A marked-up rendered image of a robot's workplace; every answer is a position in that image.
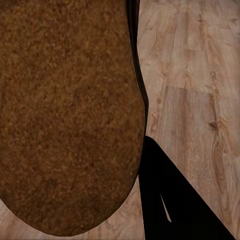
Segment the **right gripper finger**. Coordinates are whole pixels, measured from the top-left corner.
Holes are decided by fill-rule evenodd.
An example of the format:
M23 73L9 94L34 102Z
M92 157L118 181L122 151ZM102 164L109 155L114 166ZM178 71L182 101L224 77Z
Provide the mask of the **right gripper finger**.
M145 240L236 240L150 136L138 178Z

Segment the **sandal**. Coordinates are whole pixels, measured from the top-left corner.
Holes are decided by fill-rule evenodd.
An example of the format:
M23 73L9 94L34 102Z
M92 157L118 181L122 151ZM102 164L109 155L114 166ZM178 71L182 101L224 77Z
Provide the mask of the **sandal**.
M140 0L0 0L0 199L45 234L107 220L138 176Z

